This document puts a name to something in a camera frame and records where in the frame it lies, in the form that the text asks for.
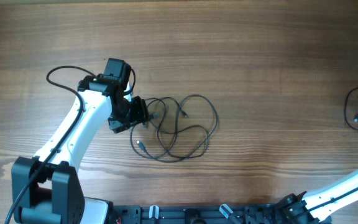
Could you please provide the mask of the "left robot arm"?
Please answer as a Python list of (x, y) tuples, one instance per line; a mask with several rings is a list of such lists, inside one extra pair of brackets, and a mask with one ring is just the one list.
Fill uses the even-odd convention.
[(105, 122), (120, 133), (149, 120), (145, 101), (131, 97), (134, 77), (128, 63), (109, 58), (103, 73), (88, 72), (79, 82), (75, 102), (49, 142), (15, 161), (6, 223), (122, 223), (111, 201), (83, 195), (78, 170)]

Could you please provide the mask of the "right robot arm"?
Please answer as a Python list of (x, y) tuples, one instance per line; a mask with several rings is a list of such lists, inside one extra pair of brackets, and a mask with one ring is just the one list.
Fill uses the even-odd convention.
[(358, 169), (322, 189), (292, 195), (275, 207), (275, 223), (321, 223), (335, 211), (358, 201)]

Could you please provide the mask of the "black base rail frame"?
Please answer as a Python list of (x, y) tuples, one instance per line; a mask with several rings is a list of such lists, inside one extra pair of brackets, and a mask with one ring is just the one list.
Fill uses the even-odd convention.
[(114, 206), (108, 210), (106, 223), (112, 224), (192, 224), (192, 223), (331, 223), (331, 217), (321, 221), (311, 215), (297, 217), (289, 208), (287, 212), (273, 204), (230, 207), (226, 204), (212, 207), (150, 207)]

